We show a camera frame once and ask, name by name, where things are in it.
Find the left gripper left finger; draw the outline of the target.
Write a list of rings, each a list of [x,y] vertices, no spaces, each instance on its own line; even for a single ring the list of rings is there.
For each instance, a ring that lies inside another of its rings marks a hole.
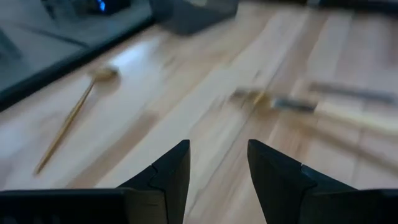
[[[127,223],[182,224],[190,183],[190,141],[184,139],[120,185]]]

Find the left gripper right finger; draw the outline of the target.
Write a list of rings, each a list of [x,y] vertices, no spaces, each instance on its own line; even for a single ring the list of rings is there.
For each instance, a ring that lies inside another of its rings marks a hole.
[[[302,202],[312,191],[355,191],[256,139],[248,141],[248,162],[268,224],[298,223]]]

